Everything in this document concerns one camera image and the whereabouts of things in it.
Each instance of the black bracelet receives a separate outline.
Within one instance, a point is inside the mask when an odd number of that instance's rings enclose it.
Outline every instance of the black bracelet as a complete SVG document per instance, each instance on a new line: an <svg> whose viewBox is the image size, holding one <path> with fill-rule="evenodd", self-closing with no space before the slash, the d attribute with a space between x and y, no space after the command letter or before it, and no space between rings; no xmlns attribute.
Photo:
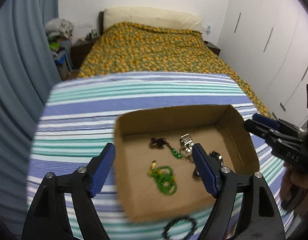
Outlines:
<svg viewBox="0 0 308 240"><path fill-rule="evenodd" d="M167 235L168 231L171 229L172 226L174 226L176 223L178 223L181 220L187 220L189 222L192 223L192 228L190 230L190 232L182 239L182 240L188 240L190 239L191 236L194 235L195 231L196 231L196 226L197 226L197 222L194 218L190 218L189 216L185 216L185 217L179 217L179 218L175 218L173 219L171 222L169 222L166 227L164 227L164 231L162 233L164 239L166 240L171 240L170 237Z"/></svg>

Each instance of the blue curtain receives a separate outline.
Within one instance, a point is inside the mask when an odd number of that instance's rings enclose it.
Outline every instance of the blue curtain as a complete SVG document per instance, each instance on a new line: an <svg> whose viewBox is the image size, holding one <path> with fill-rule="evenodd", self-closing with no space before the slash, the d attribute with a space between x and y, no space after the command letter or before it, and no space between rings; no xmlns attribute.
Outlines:
<svg viewBox="0 0 308 240"><path fill-rule="evenodd" d="M31 141L60 82L44 32L58 0L6 0L0 10L0 216L20 238Z"/></svg>

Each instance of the bedspread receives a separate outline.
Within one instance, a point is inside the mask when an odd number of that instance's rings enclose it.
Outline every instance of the bedspread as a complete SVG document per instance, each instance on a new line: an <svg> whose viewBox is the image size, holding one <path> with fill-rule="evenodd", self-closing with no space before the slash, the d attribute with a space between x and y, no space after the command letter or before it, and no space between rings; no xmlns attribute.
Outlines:
<svg viewBox="0 0 308 240"><path fill-rule="evenodd" d="M244 119L257 110L240 87L227 75L165 72L128 72L62 82L49 96L33 140L27 178L27 199L31 203L47 172L72 173L99 155L107 142L114 141L116 118L138 109L232 104ZM260 162L278 206L283 161L271 155L264 140L251 135ZM162 240L168 220L135 224L122 209L111 169L102 192L93 198L97 214L111 240ZM238 218L242 195L237 194L233 221ZM65 196L68 216L77 238L82 239L70 194ZM190 214L198 222L191 240L197 239L211 212L206 208ZM283 218L287 229L293 214ZM180 223L170 231L173 239L187 234L190 225Z"/></svg>
<svg viewBox="0 0 308 240"><path fill-rule="evenodd" d="M198 31L117 23L94 44L78 77L129 71L226 74L241 87L259 111L269 116L251 87L204 45Z"/></svg>

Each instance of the nightstand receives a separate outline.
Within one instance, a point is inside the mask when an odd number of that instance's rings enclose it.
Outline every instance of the nightstand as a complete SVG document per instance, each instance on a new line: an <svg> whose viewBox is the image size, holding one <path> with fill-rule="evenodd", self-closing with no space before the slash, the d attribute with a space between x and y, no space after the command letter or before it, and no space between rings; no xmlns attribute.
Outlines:
<svg viewBox="0 0 308 240"><path fill-rule="evenodd" d="M214 44L204 41L205 46L207 46L215 55L220 55L221 50Z"/></svg>
<svg viewBox="0 0 308 240"><path fill-rule="evenodd" d="M71 58L73 62L73 69L79 69L81 67L85 57L98 39L99 37L86 40L84 42L77 41L74 43L74 45L72 45Z"/></svg>

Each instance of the human hand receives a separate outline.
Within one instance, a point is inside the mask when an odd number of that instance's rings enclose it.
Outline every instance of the human hand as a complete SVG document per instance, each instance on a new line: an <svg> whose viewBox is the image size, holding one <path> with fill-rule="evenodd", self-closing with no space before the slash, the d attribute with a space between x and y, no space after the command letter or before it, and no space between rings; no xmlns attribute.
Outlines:
<svg viewBox="0 0 308 240"><path fill-rule="evenodd" d="M281 184L280 196L282 200L289 201L292 197L291 187L296 185L298 187L307 189L308 188L308 174L301 174L298 172L293 172L290 164L285 163L287 167ZM305 216L308 211L308 192L303 201L295 208L294 212L298 215Z"/></svg>

